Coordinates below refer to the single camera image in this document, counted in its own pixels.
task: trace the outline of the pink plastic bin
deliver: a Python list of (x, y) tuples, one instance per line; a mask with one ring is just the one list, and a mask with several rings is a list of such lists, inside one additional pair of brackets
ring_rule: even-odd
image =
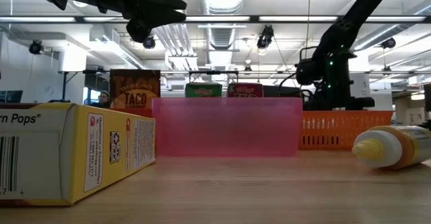
[(298, 150), (299, 98), (154, 98), (156, 154), (285, 157)]

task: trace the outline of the red box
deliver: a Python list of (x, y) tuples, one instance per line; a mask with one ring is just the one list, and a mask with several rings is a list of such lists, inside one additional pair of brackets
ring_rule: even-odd
[(229, 98), (263, 97), (263, 86), (260, 83), (231, 83), (228, 86), (228, 97)]

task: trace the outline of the desk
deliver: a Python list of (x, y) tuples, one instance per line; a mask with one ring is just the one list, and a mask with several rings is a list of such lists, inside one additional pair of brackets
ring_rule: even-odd
[(74, 207), (0, 209), (0, 223), (431, 223), (431, 162), (398, 172), (348, 152), (166, 159)]

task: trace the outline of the mustard bottle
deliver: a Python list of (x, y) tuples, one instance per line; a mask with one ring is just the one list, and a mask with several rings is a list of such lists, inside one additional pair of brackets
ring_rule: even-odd
[(356, 138), (352, 153), (365, 165), (398, 170), (431, 159), (431, 132), (419, 126), (376, 126)]

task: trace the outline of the taco box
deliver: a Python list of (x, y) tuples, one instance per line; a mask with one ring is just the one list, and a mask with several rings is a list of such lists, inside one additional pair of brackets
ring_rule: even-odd
[(0, 104), (0, 204), (73, 205), (155, 162), (155, 120), (77, 104)]
[(160, 70), (113, 69), (110, 71), (111, 108), (151, 109), (160, 97)]

